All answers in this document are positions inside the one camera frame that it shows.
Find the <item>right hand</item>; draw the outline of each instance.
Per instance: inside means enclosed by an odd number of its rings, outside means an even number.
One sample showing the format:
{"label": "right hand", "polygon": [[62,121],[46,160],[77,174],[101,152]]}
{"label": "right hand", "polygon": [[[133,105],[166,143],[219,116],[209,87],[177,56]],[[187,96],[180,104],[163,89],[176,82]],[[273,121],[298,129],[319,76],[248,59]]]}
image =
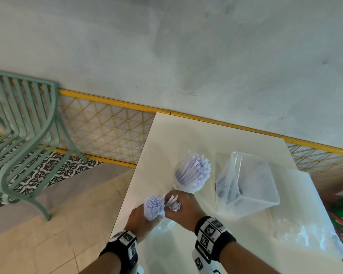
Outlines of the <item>right hand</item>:
{"label": "right hand", "polygon": [[165,217],[177,222],[183,228],[194,232],[197,222],[202,217],[207,216],[206,213],[198,204],[194,194],[186,193],[180,190],[172,190],[165,196],[165,203],[169,201],[172,195],[178,195],[178,202],[182,204],[182,207],[177,212],[165,207]]}

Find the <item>plastic cup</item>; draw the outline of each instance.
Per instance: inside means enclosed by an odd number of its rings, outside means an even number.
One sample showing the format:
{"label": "plastic cup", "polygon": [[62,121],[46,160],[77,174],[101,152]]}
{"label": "plastic cup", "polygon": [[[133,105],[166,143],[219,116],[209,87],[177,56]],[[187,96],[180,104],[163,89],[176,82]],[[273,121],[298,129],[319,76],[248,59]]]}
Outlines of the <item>plastic cup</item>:
{"label": "plastic cup", "polygon": [[179,181],[177,180],[177,178],[175,177],[175,173],[177,172],[177,170],[180,168],[180,166],[182,165],[183,161],[180,161],[177,163],[177,165],[174,167],[173,169],[173,190],[180,190],[180,191],[184,191],[184,192],[188,192],[188,193],[196,193],[197,191],[201,190],[201,188],[204,186],[204,184],[197,186],[197,187],[186,187],[183,186],[179,183]]}

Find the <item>wristband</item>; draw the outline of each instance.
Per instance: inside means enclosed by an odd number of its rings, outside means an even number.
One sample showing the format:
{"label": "wristband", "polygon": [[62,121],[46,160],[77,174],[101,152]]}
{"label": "wristband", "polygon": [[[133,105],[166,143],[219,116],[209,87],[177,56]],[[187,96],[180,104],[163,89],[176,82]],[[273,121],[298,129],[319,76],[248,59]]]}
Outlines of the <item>wristband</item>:
{"label": "wristband", "polygon": [[220,221],[210,216],[202,217],[197,222],[195,234],[197,235],[196,250],[208,264],[212,260],[219,262],[222,249],[228,243],[236,241]]}
{"label": "wristband", "polygon": [[101,251],[99,257],[107,252],[116,254],[121,261],[120,274],[125,274],[129,273],[137,263],[138,255],[136,248],[136,236],[132,232],[124,230],[109,238],[107,245]]}

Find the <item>white table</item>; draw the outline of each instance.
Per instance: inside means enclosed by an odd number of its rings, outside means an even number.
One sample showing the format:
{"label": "white table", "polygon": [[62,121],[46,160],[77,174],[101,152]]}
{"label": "white table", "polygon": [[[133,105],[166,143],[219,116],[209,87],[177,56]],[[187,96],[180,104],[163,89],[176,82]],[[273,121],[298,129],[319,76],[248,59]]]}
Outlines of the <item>white table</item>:
{"label": "white table", "polygon": [[[131,210],[148,195],[171,190],[172,170],[188,150],[204,154],[211,163],[211,178],[196,193],[201,207],[221,219],[245,248],[281,273],[343,273],[340,259],[283,244],[269,236],[265,211],[240,220],[216,214],[216,173],[231,152],[261,156],[270,163],[297,170],[283,139],[161,113],[152,123],[112,235],[124,228]],[[198,273],[191,256],[195,241],[196,236],[178,224],[163,234],[154,230],[138,245],[139,263],[145,273]]]}

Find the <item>green metal chair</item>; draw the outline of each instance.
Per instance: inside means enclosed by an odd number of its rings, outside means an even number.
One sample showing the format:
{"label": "green metal chair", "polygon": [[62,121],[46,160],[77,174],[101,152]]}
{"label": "green metal chair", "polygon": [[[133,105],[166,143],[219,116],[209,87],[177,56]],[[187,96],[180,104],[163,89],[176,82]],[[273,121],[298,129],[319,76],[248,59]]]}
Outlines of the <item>green metal chair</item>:
{"label": "green metal chair", "polygon": [[[0,71],[0,202],[27,201],[36,206],[46,220],[51,216],[36,198],[49,184],[72,153],[83,161],[64,127],[57,110],[58,86],[55,82]],[[15,188],[59,145],[62,132],[70,150],[29,195]]]}

